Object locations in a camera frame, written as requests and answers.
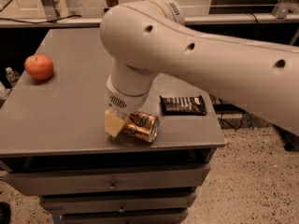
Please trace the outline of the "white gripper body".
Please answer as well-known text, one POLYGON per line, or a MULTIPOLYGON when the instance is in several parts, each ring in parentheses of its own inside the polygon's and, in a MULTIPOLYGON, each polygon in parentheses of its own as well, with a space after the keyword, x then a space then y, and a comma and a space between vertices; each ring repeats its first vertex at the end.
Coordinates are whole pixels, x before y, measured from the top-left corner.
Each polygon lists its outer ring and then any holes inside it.
POLYGON ((150 82, 146 78, 113 77, 107 80, 107 103, 122 113, 134 113, 149 96, 150 82))

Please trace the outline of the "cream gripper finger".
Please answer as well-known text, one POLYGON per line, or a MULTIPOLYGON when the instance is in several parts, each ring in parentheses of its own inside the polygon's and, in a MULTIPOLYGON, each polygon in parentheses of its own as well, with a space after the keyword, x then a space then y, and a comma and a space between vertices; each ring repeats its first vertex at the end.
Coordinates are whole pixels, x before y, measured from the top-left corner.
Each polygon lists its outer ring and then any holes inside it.
POLYGON ((105 132, 117 137, 128 120, 128 115, 114 109, 105 112, 105 132))

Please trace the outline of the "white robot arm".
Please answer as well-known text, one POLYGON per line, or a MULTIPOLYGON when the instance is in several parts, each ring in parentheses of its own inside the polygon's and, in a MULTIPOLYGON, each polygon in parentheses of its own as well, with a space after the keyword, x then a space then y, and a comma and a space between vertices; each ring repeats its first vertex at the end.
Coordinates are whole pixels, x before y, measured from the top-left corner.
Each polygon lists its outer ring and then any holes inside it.
POLYGON ((100 37, 113 57, 111 106, 132 113, 153 79, 179 78, 278 127, 299 134, 299 50, 294 46, 196 32, 174 0, 111 8, 100 37))

